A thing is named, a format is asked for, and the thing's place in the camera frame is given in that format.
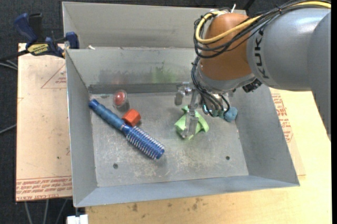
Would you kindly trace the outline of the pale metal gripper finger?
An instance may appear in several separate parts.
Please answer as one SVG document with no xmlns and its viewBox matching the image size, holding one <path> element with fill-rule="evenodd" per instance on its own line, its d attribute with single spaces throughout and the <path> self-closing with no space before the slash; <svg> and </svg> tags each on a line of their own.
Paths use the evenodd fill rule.
<svg viewBox="0 0 337 224">
<path fill-rule="evenodd" d="M 191 124 L 191 115 L 190 112 L 187 111 L 185 114 L 185 128 L 183 130 L 183 138 L 188 138 L 191 135 L 190 124 Z"/>
<path fill-rule="evenodd" d="M 196 132 L 196 127 L 198 124 L 198 117 L 195 115 L 190 117 L 190 136 L 194 136 Z"/>
</svg>

